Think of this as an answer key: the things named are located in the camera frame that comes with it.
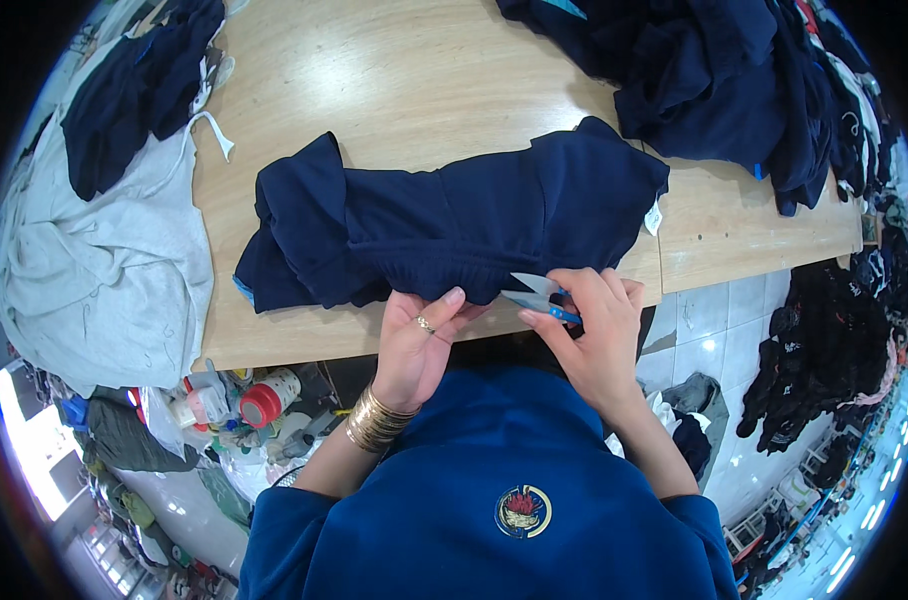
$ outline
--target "sleeve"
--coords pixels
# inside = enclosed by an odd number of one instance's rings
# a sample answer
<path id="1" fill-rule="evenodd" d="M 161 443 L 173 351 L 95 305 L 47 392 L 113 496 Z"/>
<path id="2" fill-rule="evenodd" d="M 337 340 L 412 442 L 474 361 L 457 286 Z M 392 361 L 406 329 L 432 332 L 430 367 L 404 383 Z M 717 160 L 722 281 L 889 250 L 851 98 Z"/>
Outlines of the sleeve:
<path id="1" fill-rule="evenodd" d="M 710 565 L 717 597 L 738 600 L 735 571 L 731 555 L 721 532 L 721 518 L 714 503 L 702 495 L 684 495 L 665 501 L 664 508 L 683 523 L 703 543 L 703 551 Z"/>
<path id="2" fill-rule="evenodd" d="M 301 597 L 318 536 L 334 502 L 296 487 L 261 492 L 241 565 L 239 600 Z"/>

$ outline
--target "gold bracelet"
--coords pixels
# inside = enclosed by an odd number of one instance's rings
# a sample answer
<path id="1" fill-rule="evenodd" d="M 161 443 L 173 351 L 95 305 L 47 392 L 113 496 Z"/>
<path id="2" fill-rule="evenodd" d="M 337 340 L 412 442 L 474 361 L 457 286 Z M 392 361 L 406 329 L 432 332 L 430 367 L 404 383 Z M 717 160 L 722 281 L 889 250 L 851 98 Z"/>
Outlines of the gold bracelet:
<path id="1" fill-rule="evenodd" d="M 364 452 L 386 450 L 418 411 L 399 413 L 382 404 L 368 385 L 347 418 L 347 438 Z"/>

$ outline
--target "thread snips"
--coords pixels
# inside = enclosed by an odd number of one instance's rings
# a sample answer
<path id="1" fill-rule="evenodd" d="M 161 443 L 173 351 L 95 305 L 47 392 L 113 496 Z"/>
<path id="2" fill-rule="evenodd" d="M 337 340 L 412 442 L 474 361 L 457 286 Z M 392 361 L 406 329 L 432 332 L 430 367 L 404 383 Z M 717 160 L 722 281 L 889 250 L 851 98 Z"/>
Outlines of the thread snips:
<path id="1" fill-rule="evenodd" d="M 531 272 L 512 272 L 511 275 L 533 291 L 514 292 L 512 290 L 501 290 L 501 295 L 504 298 L 512 300 L 524 308 L 547 313 L 561 321 L 581 324 L 580 317 L 551 302 L 552 296 L 570 296 L 570 292 L 561 287 L 558 282 Z"/>

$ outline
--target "red lid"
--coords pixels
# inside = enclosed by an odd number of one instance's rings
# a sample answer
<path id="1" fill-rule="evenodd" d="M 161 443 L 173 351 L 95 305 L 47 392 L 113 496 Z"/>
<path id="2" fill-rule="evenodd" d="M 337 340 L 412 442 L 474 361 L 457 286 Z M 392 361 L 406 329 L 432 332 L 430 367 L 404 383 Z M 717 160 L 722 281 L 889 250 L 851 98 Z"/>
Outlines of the red lid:
<path id="1" fill-rule="evenodd" d="M 241 416 L 253 427 L 267 426 L 280 417 L 280 397 L 271 386 L 258 383 L 241 398 Z"/>

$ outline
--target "blue handle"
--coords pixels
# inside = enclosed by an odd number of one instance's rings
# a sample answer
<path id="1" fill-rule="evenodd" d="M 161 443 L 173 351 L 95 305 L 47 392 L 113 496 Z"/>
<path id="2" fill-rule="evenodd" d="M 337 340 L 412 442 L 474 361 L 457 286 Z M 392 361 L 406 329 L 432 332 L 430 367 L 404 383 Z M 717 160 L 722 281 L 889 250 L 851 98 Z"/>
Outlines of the blue handle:
<path id="1" fill-rule="evenodd" d="M 583 325 L 581 318 L 577 315 L 569 313 L 567 310 L 561 310 L 556 306 L 551 306 L 551 310 L 548 312 L 552 317 L 560 319 L 561 321 L 567 321 L 568 323 L 576 323 L 577 325 Z"/>

